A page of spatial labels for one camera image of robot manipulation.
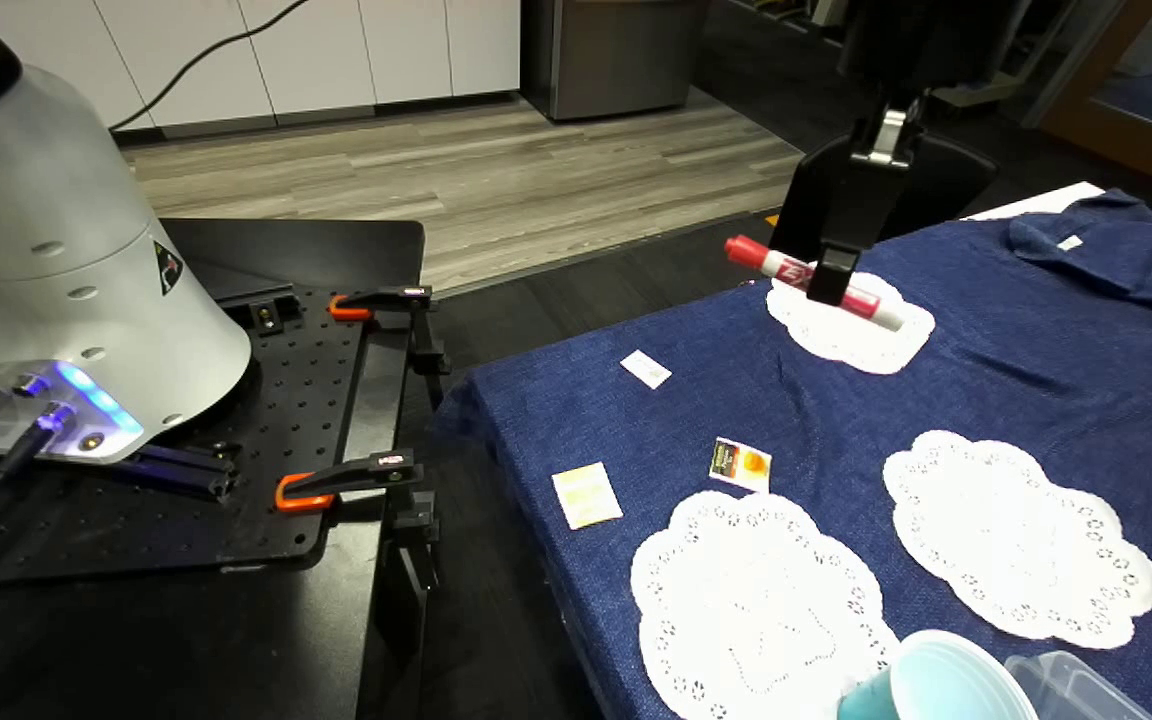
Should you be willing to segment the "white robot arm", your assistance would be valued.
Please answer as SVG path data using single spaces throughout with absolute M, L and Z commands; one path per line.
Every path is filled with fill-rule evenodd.
M 0 42 L 0 457 L 121 465 L 247 364 L 92 103 Z

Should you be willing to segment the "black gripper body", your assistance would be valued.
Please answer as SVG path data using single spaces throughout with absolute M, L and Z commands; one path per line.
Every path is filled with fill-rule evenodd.
M 794 171 L 773 243 L 799 261 L 856 261 L 895 212 L 915 164 L 921 103 L 874 110 Z

